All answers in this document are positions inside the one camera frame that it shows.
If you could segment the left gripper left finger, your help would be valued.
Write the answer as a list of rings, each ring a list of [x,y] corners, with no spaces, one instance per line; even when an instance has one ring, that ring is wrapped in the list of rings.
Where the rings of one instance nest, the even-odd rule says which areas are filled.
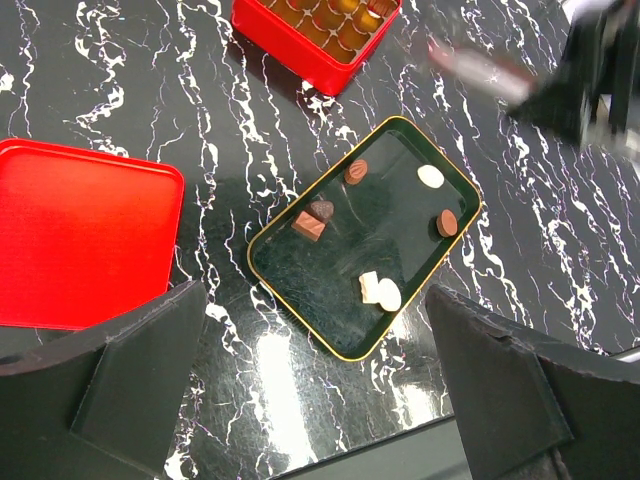
[[[4,479],[154,479],[205,320],[184,282],[119,317],[1,359]]]

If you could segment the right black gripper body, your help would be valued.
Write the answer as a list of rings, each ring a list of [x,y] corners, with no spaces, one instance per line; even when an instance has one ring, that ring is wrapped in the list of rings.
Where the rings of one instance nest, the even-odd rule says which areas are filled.
[[[627,134],[639,103],[639,3],[613,1],[574,14],[556,70],[508,110],[571,145]]]

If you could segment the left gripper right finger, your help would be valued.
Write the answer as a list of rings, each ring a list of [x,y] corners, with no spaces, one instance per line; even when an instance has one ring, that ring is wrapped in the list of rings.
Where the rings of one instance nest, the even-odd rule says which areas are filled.
[[[439,285],[426,310],[475,479],[636,479],[639,365]]]

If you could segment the silver metal tongs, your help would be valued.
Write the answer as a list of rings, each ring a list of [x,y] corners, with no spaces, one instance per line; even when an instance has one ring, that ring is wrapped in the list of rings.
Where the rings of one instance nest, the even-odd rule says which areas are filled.
[[[430,60],[443,72],[477,91],[519,105],[536,89],[536,80],[510,63],[469,47],[452,47],[440,39],[428,43]]]

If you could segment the white oval chocolate bottom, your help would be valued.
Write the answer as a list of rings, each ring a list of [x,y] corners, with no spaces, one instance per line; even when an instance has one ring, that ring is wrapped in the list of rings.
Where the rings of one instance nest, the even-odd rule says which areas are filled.
[[[382,278],[378,283],[378,304],[386,312],[396,312],[402,305],[402,295],[396,283]]]

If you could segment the white oval chocolate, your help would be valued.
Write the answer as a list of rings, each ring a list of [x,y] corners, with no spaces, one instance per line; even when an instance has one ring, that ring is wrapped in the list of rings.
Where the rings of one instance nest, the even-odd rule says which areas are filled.
[[[444,185],[444,174],[433,165],[422,165],[417,169],[419,180],[431,189],[439,189]]]
[[[402,305],[402,295],[396,283],[382,278],[378,283],[378,304],[386,312],[396,312]]]

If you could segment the white square chocolate bottom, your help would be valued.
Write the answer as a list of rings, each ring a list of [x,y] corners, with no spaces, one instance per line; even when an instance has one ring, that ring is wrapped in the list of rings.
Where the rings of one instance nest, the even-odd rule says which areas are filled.
[[[379,280],[376,271],[362,273],[359,278],[361,299],[363,304],[377,304],[379,302]]]

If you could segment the brown oval chocolate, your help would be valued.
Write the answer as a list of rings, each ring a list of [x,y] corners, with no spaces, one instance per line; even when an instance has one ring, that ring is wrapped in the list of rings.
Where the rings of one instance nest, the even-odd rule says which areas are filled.
[[[458,232],[458,221],[455,214],[449,209],[442,210],[436,218],[436,228],[443,238],[455,236]]]

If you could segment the round milk chocolate top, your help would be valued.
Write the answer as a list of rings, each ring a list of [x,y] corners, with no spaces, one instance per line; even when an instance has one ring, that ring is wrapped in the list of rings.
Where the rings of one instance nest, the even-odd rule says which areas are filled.
[[[345,170],[344,181],[348,185],[359,184],[368,173],[368,162],[364,159],[353,161]]]

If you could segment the milk rectangular chocolate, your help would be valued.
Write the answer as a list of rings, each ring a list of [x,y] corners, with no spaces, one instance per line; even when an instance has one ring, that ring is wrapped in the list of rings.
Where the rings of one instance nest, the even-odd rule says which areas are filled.
[[[317,242],[326,225],[306,211],[302,211],[292,223],[292,228],[304,237]]]

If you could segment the dark heart chocolate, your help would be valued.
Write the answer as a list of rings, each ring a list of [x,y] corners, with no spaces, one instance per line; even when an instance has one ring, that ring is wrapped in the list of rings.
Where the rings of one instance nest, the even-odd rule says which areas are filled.
[[[306,211],[319,222],[327,224],[334,215],[335,207],[331,201],[315,200],[308,204]]]

